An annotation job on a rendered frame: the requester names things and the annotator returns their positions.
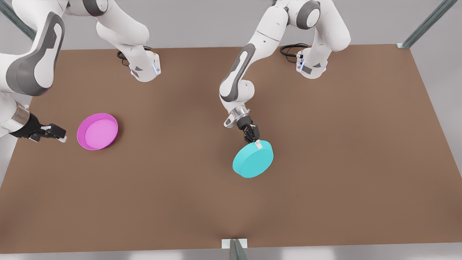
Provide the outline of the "blue plate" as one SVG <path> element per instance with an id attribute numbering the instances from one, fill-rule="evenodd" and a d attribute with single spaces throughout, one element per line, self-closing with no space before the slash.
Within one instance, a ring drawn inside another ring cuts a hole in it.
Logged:
<path id="1" fill-rule="evenodd" d="M 260 141 L 262 149 L 258 149 L 255 143 L 249 143 L 236 154 L 232 163 L 234 172 L 249 179 L 259 176 L 271 166 L 273 147 L 266 140 Z"/>

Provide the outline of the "pink plate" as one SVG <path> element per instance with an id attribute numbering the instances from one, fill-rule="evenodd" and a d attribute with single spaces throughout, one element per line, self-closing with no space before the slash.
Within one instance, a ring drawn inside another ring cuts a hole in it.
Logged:
<path id="1" fill-rule="evenodd" d="M 118 130 L 118 122 L 112 115 L 93 114 L 79 125 L 77 141 L 86 150 L 101 150 L 115 142 Z"/>

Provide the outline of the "silver frame post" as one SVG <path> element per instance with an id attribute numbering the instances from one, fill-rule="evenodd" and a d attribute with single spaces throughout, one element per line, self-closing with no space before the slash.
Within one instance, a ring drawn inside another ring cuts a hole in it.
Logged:
<path id="1" fill-rule="evenodd" d="M 432 13 L 402 43 L 396 43 L 398 49 L 410 49 L 458 0 L 442 0 Z"/>
<path id="2" fill-rule="evenodd" d="M 222 249 L 229 249 L 229 260 L 249 260 L 244 249 L 248 248 L 248 239 L 222 239 Z"/>
<path id="3" fill-rule="evenodd" d="M 18 17 L 13 8 L 7 2 L 5 2 L 5 0 L 0 0 L 0 13 L 8 18 L 8 20 L 10 20 L 31 41 L 34 41 L 36 37 L 36 31 L 26 25 L 26 23 Z"/>

